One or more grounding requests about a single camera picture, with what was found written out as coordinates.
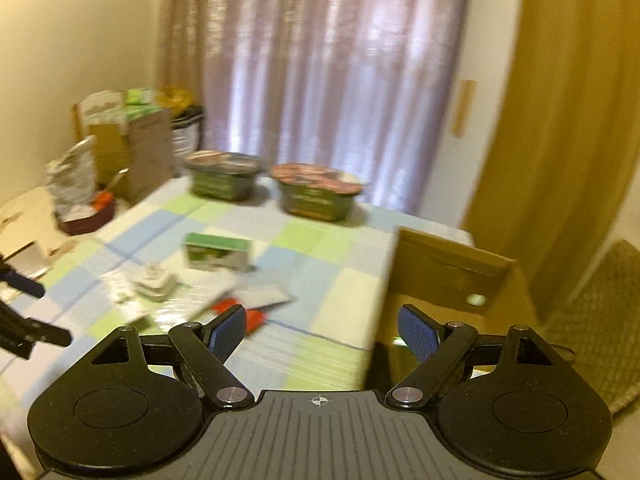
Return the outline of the white carved board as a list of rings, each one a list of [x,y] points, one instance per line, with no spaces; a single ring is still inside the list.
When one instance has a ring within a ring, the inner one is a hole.
[[[121,91],[103,90],[94,92],[78,104],[80,123],[84,128],[99,124],[105,119],[111,122],[114,116],[125,109],[124,94]]]

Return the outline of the wooden wall hook strip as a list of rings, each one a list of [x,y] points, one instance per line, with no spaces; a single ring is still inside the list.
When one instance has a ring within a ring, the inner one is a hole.
[[[454,108],[454,116],[452,116],[450,127],[451,134],[456,138],[462,138],[462,136],[464,136],[465,125],[472,110],[476,88],[476,80],[460,80],[457,103]]]

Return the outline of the crumpled silver foil bag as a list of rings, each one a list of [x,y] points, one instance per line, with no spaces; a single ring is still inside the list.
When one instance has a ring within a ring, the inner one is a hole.
[[[89,212],[96,196],[95,136],[87,136],[63,156],[49,162],[44,174],[46,188],[56,216],[75,220]]]

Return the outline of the white power adapter plug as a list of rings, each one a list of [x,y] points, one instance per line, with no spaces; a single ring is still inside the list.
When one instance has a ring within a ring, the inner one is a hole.
[[[158,262],[148,263],[132,279],[137,294],[153,301],[164,301],[175,290],[176,274]]]

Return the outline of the yellow plastic bag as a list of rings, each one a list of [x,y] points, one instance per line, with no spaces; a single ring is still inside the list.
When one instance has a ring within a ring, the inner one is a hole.
[[[175,86],[163,86],[157,91],[159,106],[170,110],[173,118],[182,116],[194,104],[194,95],[188,89]]]

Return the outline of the brown cardboard carton stack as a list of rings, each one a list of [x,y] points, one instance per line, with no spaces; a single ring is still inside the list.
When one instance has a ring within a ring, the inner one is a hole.
[[[168,110],[134,118],[125,125],[88,125],[86,133],[96,138],[96,180],[130,204],[139,203],[175,175]]]

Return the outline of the dark round Honglu food bowl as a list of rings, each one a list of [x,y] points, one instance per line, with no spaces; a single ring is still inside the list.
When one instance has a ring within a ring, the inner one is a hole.
[[[364,188],[352,174],[301,162],[274,165],[270,177],[278,184],[285,212],[329,222],[344,220]]]

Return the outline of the brown cardboard box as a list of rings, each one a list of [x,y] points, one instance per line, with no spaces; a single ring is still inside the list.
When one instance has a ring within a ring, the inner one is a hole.
[[[403,304],[413,304],[440,324],[459,321],[482,334],[539,325],[537,309],[520,265],[509,258],[452,240],[401,228],[388,266],[373,347],[363,385],[386,392],[418,365],[395,344]]]

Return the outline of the checked blue green tablecloth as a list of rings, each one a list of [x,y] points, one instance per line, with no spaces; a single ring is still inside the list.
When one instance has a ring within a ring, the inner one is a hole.
[[[36,243],[47,258],[47,293],[35,300],[10,297],[33,318],[70,330],[67,348],[40,344],[29,360],[1,358],[1,409],[22,412],[35,397],[113,328],[124,324],[101,276],[130,276],[158,262],[177,275],[165,311],[198,306],[218,282],[233,289],[278,284],[293,300],[271,307],[265,324],[230,359],[253,390],[350,389],[362,381],[372,339],[372,316],[401,226],[471,244],[463,231],[377,206],[360,205],[352,218],[324,223],[285,214],[276,190],[263,183],[253,203],[202,200],[186,180],[172,180],[98,232],[68,237],[48,217],[42,191],[26,194],[1,215],[1,248],[13,252]],[[189,233],[244,238],[252,243],[246,272],[192,269],[183,239]]]

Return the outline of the quilted beige chair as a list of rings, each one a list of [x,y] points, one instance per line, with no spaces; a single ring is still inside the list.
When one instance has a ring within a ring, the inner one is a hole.
[[[544,339],[616,414],[639,396],[639,249],[613,244],[571,304],[541,330]]]

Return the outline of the green tissue boxes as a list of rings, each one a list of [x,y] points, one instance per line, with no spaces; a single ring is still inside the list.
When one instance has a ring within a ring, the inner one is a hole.
[[[153,88],[130,88],[124,92],[125,105],[157,106],[157,91]]]

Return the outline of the dark red tray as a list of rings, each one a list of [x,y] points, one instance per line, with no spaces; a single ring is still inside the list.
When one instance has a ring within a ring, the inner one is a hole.
[[[58,228],[69,236],[96,232],[115,217],[116,198],[111,192],[101,192],[88,205],[73,206],[65,214],[54,214]]]

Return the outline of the dark green rectangular food bowl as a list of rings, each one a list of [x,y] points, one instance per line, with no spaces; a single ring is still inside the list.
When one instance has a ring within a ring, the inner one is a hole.
[[[227,202],[252,198],[262,172],[259,157],[235,152],[197,151],[186,156],[184,166],[193,194]]]

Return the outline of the wooden door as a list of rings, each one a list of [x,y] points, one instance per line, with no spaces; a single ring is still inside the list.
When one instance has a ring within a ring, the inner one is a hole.
[[[464,219],[542,318],[608,236],[639,154],[639,0],[523,0],[506,96]]]

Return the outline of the white ointment box with duck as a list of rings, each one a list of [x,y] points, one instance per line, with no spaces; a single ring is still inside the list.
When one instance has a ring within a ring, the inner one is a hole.
[[[130,281],[120,271],[111,271],[101,276],[108,298],[126,323],[135,323],[148,315],[148,311],[134,292]]]

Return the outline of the lilac sheer curtain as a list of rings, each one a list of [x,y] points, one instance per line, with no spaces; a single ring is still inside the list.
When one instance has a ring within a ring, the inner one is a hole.
[[[416,212],[468,0],[162,0],[162,84],[205,110],[203,145],[360,179]]]

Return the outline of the white remote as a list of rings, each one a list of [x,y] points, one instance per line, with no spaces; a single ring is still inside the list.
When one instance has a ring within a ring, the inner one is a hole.
[[[278,284],[238,287],[232,296],[247,310],[270,308],[293,300],[293,296]]]

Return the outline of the green white medicine box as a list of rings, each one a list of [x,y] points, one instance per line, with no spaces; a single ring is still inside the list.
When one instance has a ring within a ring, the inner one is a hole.
[[[252,243],[244,238],[205,233],[189,233],[183,239],[190,268],[210,271],[225,268],[246,272],[250,268]]]

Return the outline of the white bucket with black bag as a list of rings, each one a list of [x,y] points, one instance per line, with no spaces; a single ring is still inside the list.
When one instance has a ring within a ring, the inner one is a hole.
[[[184,159],[200,149],[204,132],[205,108],[191,105],[171,121],[174,142],[174,173],[180,177],[184,170]]]

